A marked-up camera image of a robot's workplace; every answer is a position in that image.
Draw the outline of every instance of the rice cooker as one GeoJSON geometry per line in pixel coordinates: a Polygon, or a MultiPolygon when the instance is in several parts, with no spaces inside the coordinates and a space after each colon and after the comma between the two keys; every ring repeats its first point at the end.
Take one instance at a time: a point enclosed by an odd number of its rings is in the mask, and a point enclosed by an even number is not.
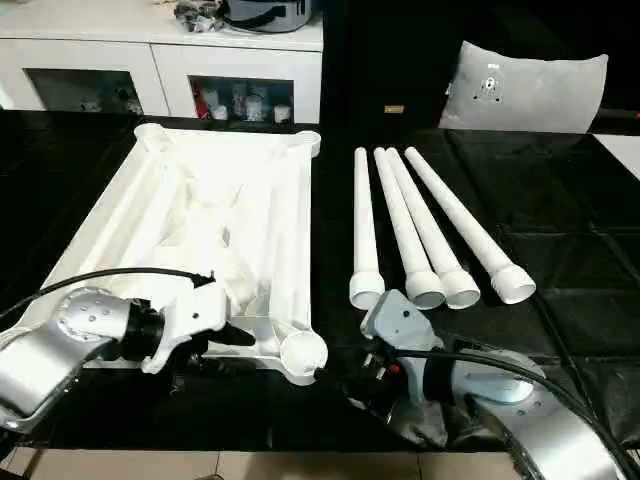
{"type": "Polygon", "coordinates": [[[311,19],[312,0],[226,0],[227,24],[243,30],[280,33],[302,27],[311,19]]]}

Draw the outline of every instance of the dark background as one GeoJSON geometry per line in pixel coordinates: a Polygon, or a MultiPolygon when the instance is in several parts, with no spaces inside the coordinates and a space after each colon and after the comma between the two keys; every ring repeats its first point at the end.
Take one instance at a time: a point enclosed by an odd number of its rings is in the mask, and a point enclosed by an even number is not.
{"type": "Polygon", "coordinates": [[[595,2],[324,0],[323,121],[435,127],[463,40],[543,60],[609,55],[596,130],[640,111],[633,7],[595,2]],[[384,105],[405,105],[403,115],[384,105]]]}

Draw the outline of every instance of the cushion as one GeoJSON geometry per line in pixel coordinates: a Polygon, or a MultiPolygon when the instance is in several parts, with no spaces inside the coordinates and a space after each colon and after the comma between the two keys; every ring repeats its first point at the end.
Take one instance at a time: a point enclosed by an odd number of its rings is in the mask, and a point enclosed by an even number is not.
{"type": "Polygon", "coordinates": [[[602,100],[608,59],[510,58],[463,42],[440,127],[584,133],[602,100]]]}

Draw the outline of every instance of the black cable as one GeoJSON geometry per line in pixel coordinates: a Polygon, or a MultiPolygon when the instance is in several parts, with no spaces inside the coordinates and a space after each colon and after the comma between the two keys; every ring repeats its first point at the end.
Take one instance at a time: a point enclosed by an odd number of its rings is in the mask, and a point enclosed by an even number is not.
{"type": "Polygon", "coordinates": [[[173,277],[188,278],[193,282],[193,285],[195,287],[200,287],[202,285],[206,285],[207,283],[211,283],[214,281],[213,275],[211,277],[205,277],[204,275],[200,275],[197,273],[185,272],[184,270],[174,270],[172,268],[127,267],[127,268],[109,268],[106,270],[96,270],[95,272],[75,275],[73,277],[66,278],[59,282],[52,283],[51,285],[47,285],[46,287],[29,295],[28,297],[24,297],[23,299],[14,303],[9,308],[0,312],[0,319],[3,317],[6,317],[8,314],[10,314],[14,310],[17,310],[18,308],[24,305],[29,305],[31,302],[33,302],[34,300],[37,300],[40,297],[44,297],[45,295],[48,295],[51,292],[55,292],[56,290],[60,290],[61,288],[68,287],[69,285],[73,285],[74,283],[84,282],[85,280],[91,280],[92,278],[110,277],[113,275],[128,275],[132,273],[151,273],[155,275],[169,275],[173,277]]]}
{"type": "Polygon", "coordinates": [[[607,428],[602,425],[584,405],[578,402],[568,390],[556,382],[527,370],[526,368],[514,365],[513,363],[475,353],[444,352],[440,350],[395,350],[394,353],[397,357],[447,359],[478,363],[490,367],[501,368],[502,370],[506,370],[526,378],[527,380],[539,383],[554,394],[561,403],[584,420],[598,434],[602,442],[616,459],[618,466],[624,473],[627,480],[640,480],[640,468],[629,454],[627,454],[624,448],[616,441],[616,439],[613,438],[613,435],[609,433],[609,430],[607,430],[607,428]]]}

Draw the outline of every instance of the white countertop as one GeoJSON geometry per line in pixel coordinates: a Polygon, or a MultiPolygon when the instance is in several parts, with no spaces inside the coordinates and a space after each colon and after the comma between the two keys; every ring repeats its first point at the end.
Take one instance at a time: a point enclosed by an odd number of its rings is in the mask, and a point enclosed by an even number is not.
{"type": "Polygon", "coordinates": [[[0,0],[0,38],[93,40],[321,52],[322,20],[290,33],[189,33],[152,0],[0,0]]]}
{"type": "Polygon", "coordinates": [[[594,135],[611,154],[640,180],[640,137],[594,135]]]}

